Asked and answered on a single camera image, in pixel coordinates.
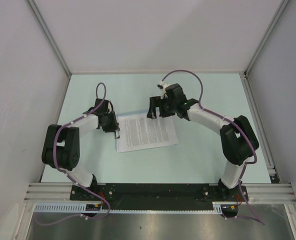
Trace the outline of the metal folder clip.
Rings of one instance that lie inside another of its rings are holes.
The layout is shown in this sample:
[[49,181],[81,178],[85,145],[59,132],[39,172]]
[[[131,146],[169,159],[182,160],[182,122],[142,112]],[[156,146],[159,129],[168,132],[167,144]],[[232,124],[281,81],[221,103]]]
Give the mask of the metal folder clip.
[[120,138],[120,131],[119,130],[116,130],[114,132],[114,137],[115,137],[116,140]]

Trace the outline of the blue clipboard folder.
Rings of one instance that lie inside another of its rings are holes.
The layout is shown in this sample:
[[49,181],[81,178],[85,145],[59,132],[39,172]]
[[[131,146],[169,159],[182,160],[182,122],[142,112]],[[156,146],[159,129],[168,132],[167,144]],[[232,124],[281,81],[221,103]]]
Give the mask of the blue clipboard folder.
[[143,150],[149,144],[146,117],[142,114],[118,117],[120,138],[127,141],[131,151]]

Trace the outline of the table form paper sheet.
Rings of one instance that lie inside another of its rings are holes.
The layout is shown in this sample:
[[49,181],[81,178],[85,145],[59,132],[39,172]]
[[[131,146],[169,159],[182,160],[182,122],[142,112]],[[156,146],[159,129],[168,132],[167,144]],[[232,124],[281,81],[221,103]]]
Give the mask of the table form paper sheet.
[[118,153],[126,153],[131,150],[131,147],[128,146],[128,142],[122,139],[116,140],[116,150]]

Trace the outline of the text paper sheet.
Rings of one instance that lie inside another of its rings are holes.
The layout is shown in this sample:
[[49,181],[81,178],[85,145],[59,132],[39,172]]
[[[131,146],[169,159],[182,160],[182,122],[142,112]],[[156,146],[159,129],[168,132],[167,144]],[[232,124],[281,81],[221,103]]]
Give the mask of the text paper sheet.
[[174,121],[172,117],[157,117],[156,119],[147,118],[146,114],[146,127],[149,143],[144,146],[144,149],[161,148],[174,146],[179,143]]

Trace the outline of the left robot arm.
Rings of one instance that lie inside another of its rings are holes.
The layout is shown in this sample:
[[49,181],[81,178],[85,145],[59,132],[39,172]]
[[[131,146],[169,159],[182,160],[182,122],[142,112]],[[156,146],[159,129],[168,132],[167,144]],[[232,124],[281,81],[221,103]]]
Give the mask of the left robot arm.
[[117,134],[119,123],[110,100],[97,98],[81,117],[66,125],[51,124],[47,128],[41,160],[45,165],[65,174],[81,188],[88,200],[98,196],[98,182],[94,174],[79,164],[80,138],[95,130]]

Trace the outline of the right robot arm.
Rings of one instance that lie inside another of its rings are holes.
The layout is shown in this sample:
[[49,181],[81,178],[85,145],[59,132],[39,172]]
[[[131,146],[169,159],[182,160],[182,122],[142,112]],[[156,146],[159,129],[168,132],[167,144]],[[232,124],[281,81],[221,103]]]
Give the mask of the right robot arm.
[[259,141],[248,118],[244,115],[230,118],[207,109],[200,100],[188,99],[177,83],[161,83],[158,87],[162,90],[161,95],[150,97],[147,118],[176,115],[219,135],[227,162],[223,176],[218,181],[218,194],[223,200],[230,201],[241,189],[247,165],[254,165],[258,161],[256,150]]

